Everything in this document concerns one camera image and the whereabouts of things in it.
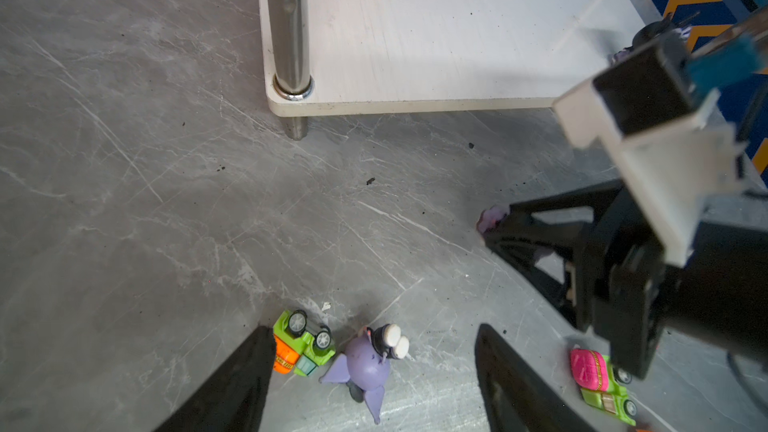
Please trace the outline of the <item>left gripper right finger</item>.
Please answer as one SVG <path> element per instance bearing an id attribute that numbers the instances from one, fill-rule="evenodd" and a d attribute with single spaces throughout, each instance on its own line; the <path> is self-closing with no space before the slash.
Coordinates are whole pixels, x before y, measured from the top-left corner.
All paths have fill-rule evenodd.
<path id="1" fill-rule="evenodd" d="M 492 431 L 591 429 L 487 323 L 478 329 L 475 364 Z"/>

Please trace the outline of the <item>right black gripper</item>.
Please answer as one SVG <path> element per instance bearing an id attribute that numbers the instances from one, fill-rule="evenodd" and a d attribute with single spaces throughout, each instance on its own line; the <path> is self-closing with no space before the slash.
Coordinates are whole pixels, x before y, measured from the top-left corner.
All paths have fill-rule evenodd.
<path id="1" fill-rule="evenodd" d="M 536 214 L 585 208 L 592 219 L 552 224 Z M 574 259 L 575 327 L 609 343 L 613 363 L 644 378 L 662 332 L 669 295 L 660 244 L 621 179 L 510 206 L 482 233 L 485 245 L 514 267 L 548 255 Z"/>

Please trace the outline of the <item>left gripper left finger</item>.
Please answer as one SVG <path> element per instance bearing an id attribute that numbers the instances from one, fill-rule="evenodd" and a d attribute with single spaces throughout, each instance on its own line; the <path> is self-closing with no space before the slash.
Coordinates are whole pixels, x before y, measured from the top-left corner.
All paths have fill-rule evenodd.
<path id="1" fill-rule="evenodd" d="M 159 431 L 257 431 L 276 355 L 272 329 L 257 327 Z"/>

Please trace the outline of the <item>light purple figure toy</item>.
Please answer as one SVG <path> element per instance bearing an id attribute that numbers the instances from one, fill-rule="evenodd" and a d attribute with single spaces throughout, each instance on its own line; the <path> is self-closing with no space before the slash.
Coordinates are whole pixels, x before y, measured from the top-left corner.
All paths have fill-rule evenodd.
<path id="1" fill-rule="evenodd" d="M 319 382 L 347 385 L 379 425 L 391 362 L 404 359 L 409 348 L 410 340 L 397 324 L 364 327 L 335 357 Z"/>

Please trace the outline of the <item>black purple figure toy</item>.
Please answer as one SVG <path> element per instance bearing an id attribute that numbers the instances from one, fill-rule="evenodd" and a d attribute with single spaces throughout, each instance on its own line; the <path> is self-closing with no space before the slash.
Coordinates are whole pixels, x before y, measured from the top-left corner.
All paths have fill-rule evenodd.
<path id="1" fill-rule="evenodd" d="M 632 44 L 625 47 L 610 57 L 610 64 L 615 65 L 627 58 L 635 49 L 645 45 L 658 36 L 667 32 L 677 35 L 677 37 L 686 43 L 692 32 L 692 22 L 699 15 L 695 12 L 682 19 L 675 19 L 675 13 L 666 14 L 660 21 L 652 22 L 638 31 L 632 39 Z"/>

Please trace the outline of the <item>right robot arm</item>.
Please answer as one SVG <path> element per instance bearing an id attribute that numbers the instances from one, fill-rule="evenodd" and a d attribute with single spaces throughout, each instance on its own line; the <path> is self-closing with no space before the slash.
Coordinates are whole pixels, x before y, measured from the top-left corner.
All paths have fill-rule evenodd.
<path id="1" fill-rule="evenodd" d="M 767 235 L 703 222 L 682 266 L 619 180 L 493 207 L 477 228 L 575 329 L 644 377 L 666 327 L 757 361 L 767 358 Z"/>

